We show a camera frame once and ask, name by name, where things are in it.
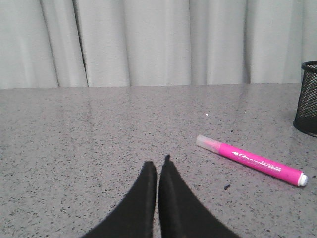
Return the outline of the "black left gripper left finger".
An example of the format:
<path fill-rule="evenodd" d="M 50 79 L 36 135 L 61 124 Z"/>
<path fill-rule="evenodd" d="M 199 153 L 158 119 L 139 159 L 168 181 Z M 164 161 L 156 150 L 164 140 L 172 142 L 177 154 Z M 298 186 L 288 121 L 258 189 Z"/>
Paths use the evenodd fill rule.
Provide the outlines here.
<path fill-rule="evenodd" d="M 152 238 L 157 171 L 152 161 L 143 164 L 131 189 L 116 208 L 85 238 Z"/>

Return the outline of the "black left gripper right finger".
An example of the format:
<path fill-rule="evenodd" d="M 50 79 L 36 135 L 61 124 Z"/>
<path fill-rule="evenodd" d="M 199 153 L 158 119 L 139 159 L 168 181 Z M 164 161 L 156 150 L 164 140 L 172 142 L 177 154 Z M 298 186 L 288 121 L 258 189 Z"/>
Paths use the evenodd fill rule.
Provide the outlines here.
<path fill-rule="evenodd" d="M 161 170 L 158 209 L 163 238 L 237 238 L 187 186 L 167 155 Z"/>

